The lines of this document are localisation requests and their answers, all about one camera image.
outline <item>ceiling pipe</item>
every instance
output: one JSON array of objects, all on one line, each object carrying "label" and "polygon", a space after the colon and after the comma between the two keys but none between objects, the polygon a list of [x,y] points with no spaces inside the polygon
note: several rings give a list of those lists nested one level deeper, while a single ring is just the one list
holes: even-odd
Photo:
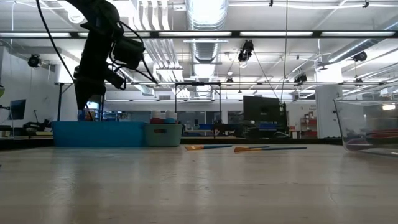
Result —
[{"label": "ceiling pipe", "polygon": [[[376,30],[397,30],[398,29],[398,16],[393,17],[382,25],[378,26]],[[379,39],[359,39],[345,47],[337,50],[328,57],[328,63],[338,63],[348,58],[351,58],[370,47],[382,42],[385,38]]]},{"label": "ceiling pipe", "polygon": [[[141,0],[142,2],[142,25],[144,25],[145,30],[152,30],[149,24],[149,5],[148,5],[148,0]],[[162,52],[162,49],[159,47],[157,42],[153,39],[149,39],[149,43],[151,44],[150,47],[153,47],[153,53],[155,58],[159,58],[160,61],[160,68],[168,68],[168,64],[166,61],[166,58],[164,57],[164,54]]]},{"label": "ceiling pipe", "polygon": [[[160,25],[159,25],[159,5],[157,3],[157,0],[151,0],[152,2],[152,25],[154,26],[155,30],[161,30]],[[155,40],[159,45],[163,46],[163,48],[166,51],[167,57],[169,58],[169,63],[165,60],[165,63],[167,63],[167,67],[172,67],[175,68],[174,61],[172,60],[172,56],[170,53],[169,46],[166,45],[164,39],[157,39]]]},{"label": "ceiling pipe", "polygon": [[[161,0],[162,3],[162,26],[163,30],[170,30],[169,27],[169,5],[167,0]],[[175,68],[180,68],[180,63],[178,62],[177,53],[175,51],[174,43],[172,39],[167,39],[165,41],[166,46],[171,51],[172,60],[174,62]]]},{"label": "ceiling pipe", "polygon": [[389,55],[389,54],[392,54],[392,53],[396,52],[397,50],[398,50],[398,47],[397,47],[397,48],[394,48],[394,49],[392,49],[392,50],[390,50],[390,51],[388,51],[388,52],[386,52],[386,53],[384,53],[384,54],[378,55],[377,57],[374,57],[374,58],[371,58],[371,59],[367,59],[366,61],[360,63],[359,65],[355,65],[355,66],[353,66],[352,68],[349,68],[349,69],[347,69],[347,70],[344,70],[343,73],[345,73],[345,72],[350,72],[350,71],[352,71],[352,70],[359,69],[359,68],[361,68],[362,66],[364,66],[364,65],[366,65],[366,64],[368,64],[368,63],[370,63],[370,62],[372,62],[372,61],[374,61],[374,60],[377,60],[377,59],[379,59],[379,58],[382,58],[382,57],[384,57],[384,56],[387,56],[387,55]]},{"label": "ceiling pipe", "polygon": [[[133,12],[134,26],[137,28],[137,30],[144,30],[144,28],[141,26],[138,0],[132,1],[132,3],[134,6],[134,12]],[[153,49],[152,43],[150,42],[149,39],[144,39],[144,46],[145,46],[146,52],[148,53],[149,57],[157,65],[157,68],[162,68],[163,64],[161,64],[160,58],[158,57],[158,55],[155,54],[155,50]]]},{"label": "ceiling pipe", "polygon": [[[338,6],[342,6],[344,5],[348,0],[342,0]],[[331,12],[329,12],[325,17],[323,17],[323,19],[314,27],[312,27],[312,30],[317,30],[320,26],[322,26],[323,23],[326,22],[326,20],[328,20],[338,9],[334,9]]]},{"label": "ceiling pipe", "polygon": [[[190,30],[222,30],[224,28],[228,0],[186,0],[188,26]],[[193,62],[214,62],[219,52],[217,43],[191,44]],[[215,72],[214,65],[194,65],[198,77],[210,78]]]},{"label": "ceiling pipe", "polygon": [[378,71],[375,72],[370,72],[364,75],[360,75],[358,78],[362,78],[363,80],[369,79],[369,78],[374,78],[374,77],[379,77],[381,75],[385,75],[387,73],[391,73],[393,71],[398,70],[398,63],[394,63],[392,65],[386,66]]}]

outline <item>wooden table surface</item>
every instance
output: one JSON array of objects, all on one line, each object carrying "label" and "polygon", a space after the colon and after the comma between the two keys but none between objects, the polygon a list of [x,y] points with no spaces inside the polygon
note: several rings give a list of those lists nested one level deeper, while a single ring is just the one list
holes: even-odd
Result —
[{"label": "wooden table surface", "polygon": [[341,146],[42,148],[0,164],[1,223],[398,223],[398,160]]}]

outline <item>robotic arm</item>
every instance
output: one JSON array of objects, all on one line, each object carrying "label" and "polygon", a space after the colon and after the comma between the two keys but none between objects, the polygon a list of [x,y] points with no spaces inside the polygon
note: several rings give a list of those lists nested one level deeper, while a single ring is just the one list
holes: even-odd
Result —
[{"label": "robotic arm", "polygon": [[67,0],[87,19],[82,24],[89,30],[87,41],[81,56],[80,65],[76,67],[75,90],[78,109],[84,109],[92,95],[104,95],[107,80],[121,89],[125,79],[108,68],[109,55],[126,63],[125,67],[136,69],[145,48],[142,43],[124,37],[118,10],[106,0]]}]

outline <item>ceiling light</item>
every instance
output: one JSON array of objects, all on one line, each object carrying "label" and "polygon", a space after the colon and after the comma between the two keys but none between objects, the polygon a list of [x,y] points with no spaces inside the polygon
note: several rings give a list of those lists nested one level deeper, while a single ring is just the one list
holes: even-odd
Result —
[{"label": "ceiling light", "polygon": [[[151,82],[138,82],[138,83],[134,83],[134,84],[138,84],[138,85],[158,85],[156,83],[151,83]],[[161,83],[159,83],[159,85],[175,85],[175,83],[161,82]]]},{"label": "ceiling light", "polygon": [[[59,37],[70,37],[68,32],[54,32],[51,33],[51,36],[54,38]],[[46,32],[0,32],[0,37],[26,37],[26,38],[37,38],[37,37],[49,37],[48,33]]]},{"label": "ceiling light", "polygon": [[[138,35],[140,35],[141,37],[150,37],[150,33],[149,32],[137,32]],[[79,37],[84,37],[87,38],[88,37],[88,32],[79,32],[77,33],[79,35]],[[133,32],[125,32],[124,36],[126,37],[132,37],[132,38],[138,38],[137,35]]]},{"label": "ceiling light", "polygon": [[395,31],[356,31],[356,32],[322,32],[322,37],[351,37],[351,36],[366,36],[366,37],[390,37],[395,34]]},{"label": "ceiling light", "polygon": [[229,41],[228,40],[195,40],[195,39],[193,39],[193,40],[184,40],[183,42],[186,44],[195,44],[195,43],[205,43],[205,44],[221,43],[222,44],[222,43],[228,43]]},{"label": "ceiling light", "polygon": [[241,32],[241,37],[308,37],[311,36],[313,32],[303,32],[303,31],[244,31]]},{"label": "ceiling light", "polygon": [[383,110],[395,110],[395,105],[383,105]]},{"label": "ceiling light", "polygon": [[[141,37],[150,37],[150,32],[137,32],[137,33]],[[123,35],[126,36],[126,37],[137,37],[137,35],[135,33],[133,33],[133,32],[125,32]]]},{"label": "ceiling light", "polygon": [[230,37],[231,34],[225,31],[159,32],[160,37]]},{"label": "ceiling light", "polygon": [[80,33],[77,33],[77,35],[79,35],[79,37],[88,37],[88,32],[80,32]]},{"label": "ceiling light", "polygon": [[107,102],[130,102],[130,100],[105,100]]},{"label": "ceiling light", "polygon": [[[230,85],[230,83],[226,82],[226,83],[221,83],[222,85]],[[235,83],[235,85],[257,85],[257,83],[255,82],[241,82],[241,83]]]}]

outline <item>black monitor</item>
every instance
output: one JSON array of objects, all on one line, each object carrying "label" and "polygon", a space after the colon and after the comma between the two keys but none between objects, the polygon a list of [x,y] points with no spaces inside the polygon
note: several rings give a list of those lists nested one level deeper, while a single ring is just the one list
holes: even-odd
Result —
[{"label": "black monitor", "polygon": [[25,116],[26,100],[14,100],[10,102],[9,120],[23,120]]},{"label": "black monitor", "polygon": [[243,96],[243,119],[246,121],[281,122],[279,99]]}]

